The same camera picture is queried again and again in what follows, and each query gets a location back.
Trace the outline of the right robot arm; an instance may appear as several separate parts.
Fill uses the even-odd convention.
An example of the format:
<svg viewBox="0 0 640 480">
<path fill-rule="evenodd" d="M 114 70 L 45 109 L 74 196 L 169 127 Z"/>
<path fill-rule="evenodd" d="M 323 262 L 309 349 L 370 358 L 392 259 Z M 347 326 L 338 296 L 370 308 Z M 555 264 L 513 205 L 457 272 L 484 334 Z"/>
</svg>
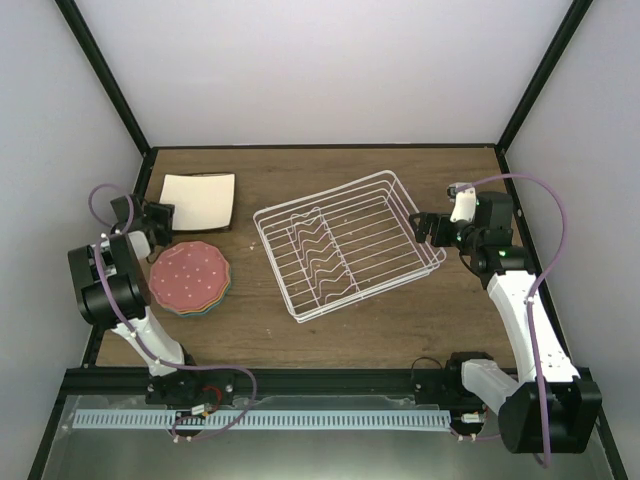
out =
<svg viewBox="0 0 640 480">
<path fill-rule="evenodd" d="M 512 453 L 584 452 L 602 396 L 560 345 L 540 300 L 534 264 L 513 243 L 511 196 L 457 185 L 448 194 L 451 213 L 414 213 L 409 224 L 417 242 L 454 247 L 467 260 L 502 319 L 517 375 L 486 356 L 456 354 L 445 393 L 458 403 L 481 399 L 496 414 L 501 440 Z"/>
</svg>

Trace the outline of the pink polka dot plate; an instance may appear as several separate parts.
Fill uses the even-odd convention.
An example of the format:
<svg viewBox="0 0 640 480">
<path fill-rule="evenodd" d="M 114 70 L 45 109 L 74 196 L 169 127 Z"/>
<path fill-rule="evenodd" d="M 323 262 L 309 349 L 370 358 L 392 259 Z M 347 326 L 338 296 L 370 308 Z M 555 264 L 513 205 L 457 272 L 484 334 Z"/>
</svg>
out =
<svg viewBox="0 0 640 480">
<path fill-rule="evenodd" d="M 186 241 L 159 255 L 148 284 L 156 303 L 165 310 L 198 310 L 218 297 L 229 281 L 230 263 L 217 247 Z"/>
</svg>

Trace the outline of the yellow polka dot plate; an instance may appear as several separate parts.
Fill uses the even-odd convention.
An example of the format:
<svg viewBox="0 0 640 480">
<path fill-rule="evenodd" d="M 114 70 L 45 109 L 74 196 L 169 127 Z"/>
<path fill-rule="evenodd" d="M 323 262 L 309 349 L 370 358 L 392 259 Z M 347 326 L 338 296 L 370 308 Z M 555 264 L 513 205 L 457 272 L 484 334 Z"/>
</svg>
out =
<svg viewBox="0 0 640 480">
<path fill-rule="evenodd" d="M 216 297 L 212 302 L 204 305 L 202 308 L 198 310 L 176 310 L 176 309 L 170 309 L 170 308 L 166 308 L 166 310 L 183 318 L 204 315 L 209 311 L 211 311 L 212 309 L 214 309 L 215 307 L 217 307 L 224 300 L 225 296 L 227 295 L 231 287 L 232 287 L 232 281 L 227 282 L 218 297 Z"/>
</svg>

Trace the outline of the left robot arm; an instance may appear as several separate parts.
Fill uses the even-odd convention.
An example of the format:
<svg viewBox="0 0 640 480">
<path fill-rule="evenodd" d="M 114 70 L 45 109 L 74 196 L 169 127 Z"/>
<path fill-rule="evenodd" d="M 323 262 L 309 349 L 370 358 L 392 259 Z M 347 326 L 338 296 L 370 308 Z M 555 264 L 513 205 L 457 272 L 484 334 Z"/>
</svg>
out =
<svg viewBox="0 0 640 480">
<path fill-rule="evenodd" d="M 67 259 L 78 310 L 90 325 L 127 341 L 146 363 L 151 377 L 172 375 L 170 393 L 181 403 L 196 402 L 203 377 L 182 369 L 193 364 L 151 310 L 151 292 L 140 261 L 172 240 L 175 207 L 132 194 L 110 201 L 115 221 L 99 242 L 70 250 Z"/>
</svg>

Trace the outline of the blue polka dot plate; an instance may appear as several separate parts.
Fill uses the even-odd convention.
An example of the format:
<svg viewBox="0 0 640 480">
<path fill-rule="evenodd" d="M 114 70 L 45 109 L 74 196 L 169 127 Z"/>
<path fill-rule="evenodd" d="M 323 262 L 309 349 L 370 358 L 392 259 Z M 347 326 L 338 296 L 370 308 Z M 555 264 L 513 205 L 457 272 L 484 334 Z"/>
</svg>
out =
<svg viewBox="0 0 640 480">
<path fill-rule="evenodd" d="M 222 303 L 222 301 L 225 299 L 226 296 L 227 296 L 227 292 L 223 292 L 214 301 L 212 301 L 211 303 L 203 306 L 202 308 L 200 308 L 198 310 L 176 311 L 175 314 L 178 315 L 181 318 L 205 315 L 205 314 L 209 313 L 211 310 L 217 308 Z"/>
</svg>

